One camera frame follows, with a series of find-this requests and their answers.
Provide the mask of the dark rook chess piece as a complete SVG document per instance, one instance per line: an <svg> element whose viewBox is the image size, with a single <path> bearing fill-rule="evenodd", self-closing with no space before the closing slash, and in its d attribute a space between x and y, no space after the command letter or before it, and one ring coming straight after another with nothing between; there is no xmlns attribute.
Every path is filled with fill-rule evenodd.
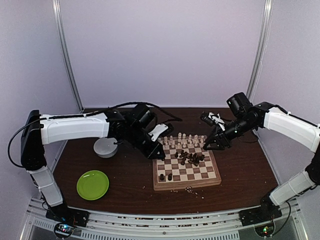
<svg viewBox="0 0 320 240"><path fill-rule="evenodd" d="M159 180L160 180L160 182L165 182L165 181L166 181L165 175L164 175L164 174L161 174L161 175L159 176Z"/></svg>

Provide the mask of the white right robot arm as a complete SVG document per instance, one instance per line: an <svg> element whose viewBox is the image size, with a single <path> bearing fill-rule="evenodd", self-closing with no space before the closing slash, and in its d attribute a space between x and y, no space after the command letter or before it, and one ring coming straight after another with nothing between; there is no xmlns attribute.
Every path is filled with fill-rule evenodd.
<svg viewBox="0 0 320 240"><path fill-rule="evenodd" d="M275 148L266 151L273 167L289 163L306 164L300 172L262 197L256 216L266 221L278 211L280 205L320 185L320 126L269 102L253 105L244 96L235 95L227 103L234 115L232 120L226 120L213 112L203 111L200 115L200 119L213 128L204 142L205 150L212 150L219 157L225 151L225 159L234 159L240 155L240 161L248 162L257 157L257 145L241 149L243 144L237 143L232 150L232 140L252 130L266 129L276 132L276 139L280 136L288 138L278 144L272 143L270 139L267 141L269 147Z"/></svg>

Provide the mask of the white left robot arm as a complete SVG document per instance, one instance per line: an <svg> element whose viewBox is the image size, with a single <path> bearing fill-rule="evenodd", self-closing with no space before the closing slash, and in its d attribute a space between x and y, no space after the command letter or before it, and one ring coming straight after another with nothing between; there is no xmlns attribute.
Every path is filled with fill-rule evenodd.
<svg viewBox="0 0 320 240"><path fill-rule="evenodd" d="M127 141L150 160L162 160L165 153L159 136L170 129L165 123L157 124L151 131L147 126L156 118L146 103L137 103L128 111L116 108L69 115L45 115L38 110L29 113L21 133L20 164L35 180L48 208L61 222L72 218L72 211L47 167L44 146L74 139L114 138Z"/></svg>

